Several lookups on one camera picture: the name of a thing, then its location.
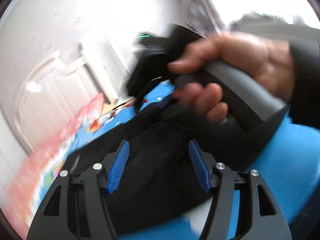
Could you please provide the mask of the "dark sleeve forearm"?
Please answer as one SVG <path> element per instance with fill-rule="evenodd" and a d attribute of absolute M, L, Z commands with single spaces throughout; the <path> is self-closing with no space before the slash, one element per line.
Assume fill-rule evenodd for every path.
<path fill-rule="evenodd" d="M 319 48 L 297 41 L 289 48 L 295 69 L 289 116 L 295 124 L 319 129 Z"/>

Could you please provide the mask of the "person right hand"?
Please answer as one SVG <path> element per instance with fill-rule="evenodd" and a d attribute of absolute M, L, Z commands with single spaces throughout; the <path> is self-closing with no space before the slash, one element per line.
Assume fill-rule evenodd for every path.
<path fill-rule="evenodd" d="M 295 86 L 295 70 L 289 42 L 269 40 L 241 33 L 222 33 L 188 44 L 168 69 L 174 74 L 192 73 L 205 63 L 222 59 L 252 77 L 274 96 L 290 103 Z M 227 118 L 228 105 L 222 88 L 210 83 L 203 87 L 189 83 L 173 92 L 173 98 L 209 121 Z"/>

